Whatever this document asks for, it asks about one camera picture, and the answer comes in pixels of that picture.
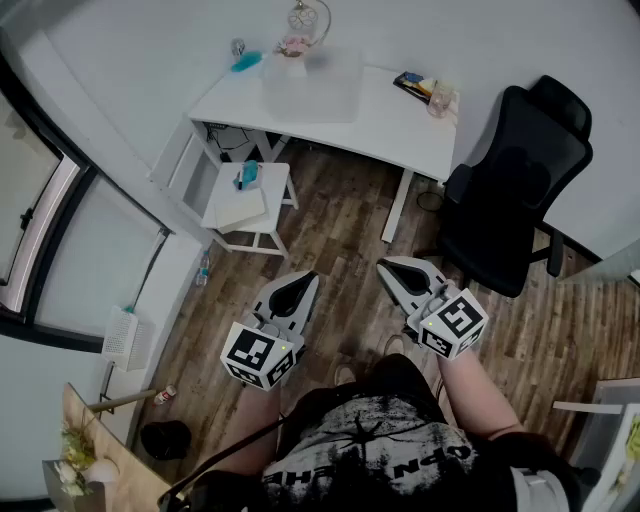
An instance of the bottle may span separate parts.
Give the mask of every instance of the bottle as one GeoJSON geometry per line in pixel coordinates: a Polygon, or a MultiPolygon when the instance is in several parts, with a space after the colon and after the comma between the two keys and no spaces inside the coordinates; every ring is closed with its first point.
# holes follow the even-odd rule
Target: bottle
{"type": "Polygon", "coordinates": [[[209,251],[204,251],[200,260],[200,268],[196,275],[196,286],[205,286],[209,280],[209,251]]]}
{"type": "Polygon", "coordinates": [[[176,388],[174,388],[173,386],[169,385],[167,386],[163,391],[160,391],[160,393],[158,393],[154,399],[153,399],[153,405],[162,405],[166,402],[168,402],[169,400],[171,400],[174,396],[176,396],[176,394],[178,393],[178,391],[176,390],[176,388]]]}

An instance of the person's arm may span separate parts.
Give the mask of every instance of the person's arm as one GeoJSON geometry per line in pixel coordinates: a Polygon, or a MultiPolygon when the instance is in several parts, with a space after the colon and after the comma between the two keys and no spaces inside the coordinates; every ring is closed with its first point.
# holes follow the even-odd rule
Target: person's arm
{"type": "MultiPolygon", "coordinates": [[[[253,386],[242,390],[236,410],[227,425],[220,450],[278,421],[280,415],[280,383],[270,391],[253,386]]],[[[239,475],[258,475],[275,460],[278,429],[254,441],[216,464],[215,469],[239,475]]]]}
{"type": "Polygon", "coordinates": [[[453,361],[438,357],[438,365],[461,428],[487,439],[524,431],[515,411],[471,350],[453,361]]]}

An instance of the teal object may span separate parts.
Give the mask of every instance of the teal object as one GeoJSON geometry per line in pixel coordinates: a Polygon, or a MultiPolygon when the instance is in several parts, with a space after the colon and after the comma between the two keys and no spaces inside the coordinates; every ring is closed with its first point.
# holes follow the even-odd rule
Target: teal object
{"type": "Polygon", "coordinates": [[[238,73],[244,71],[251,66],[255,66],[262,60],[262,53],[260,52],[246,52],[240,57],[240,60],[231,66],[231,71],[238,73]]]}
{"type": "Polygon", "coordinates": [[[246,188],[247,185],[249,185],[249,183],[251,183],[252,181],[256,181],[256,179],[258,179],[258,168],[259,168],[258,162],[256,162],[255,160],[249,160],[243,163],[242,164],[242,186],[240,186],[237,177],[235,180],[233,180],[234,186],[238,190],[242,190],[243,188],[246,188]]]}

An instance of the white desk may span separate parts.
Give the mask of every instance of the white desk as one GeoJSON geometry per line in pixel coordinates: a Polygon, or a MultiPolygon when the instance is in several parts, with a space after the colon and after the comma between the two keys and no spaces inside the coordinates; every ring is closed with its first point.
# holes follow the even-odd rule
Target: white desk
{"type": "Polygon", "coordinates": [[[361,104],[353,123],[285,123],[271,117],[262,101],[258,64],[227,73],[189,112],[195,121],[253,128],[249,132],[265,162],[273,162],[265,131],[298,137],[360,153],[404,168],[382,240],[391,242],[402,207],[417,172],[442,183],[451,174],[459,96],[444,119],[434,119],[426,105],[393,85],[400,73],[365,66],[361,104]]]}

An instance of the black office chair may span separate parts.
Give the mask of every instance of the black office chair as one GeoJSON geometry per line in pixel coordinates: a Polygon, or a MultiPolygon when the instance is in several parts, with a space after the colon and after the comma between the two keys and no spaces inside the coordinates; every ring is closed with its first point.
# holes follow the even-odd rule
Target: black office chair
{"type": "Polygon", "coordinates": [[[504,92],[491,147],[476,166],[460,165],[446,183],[438,252],[465,278],[507,297],[522,292],[529,264],[562,266],[562,235],[532,254],[534,228],[558,194],[591,162],[589,108],[543,76],[531,90],[504,92]]]}

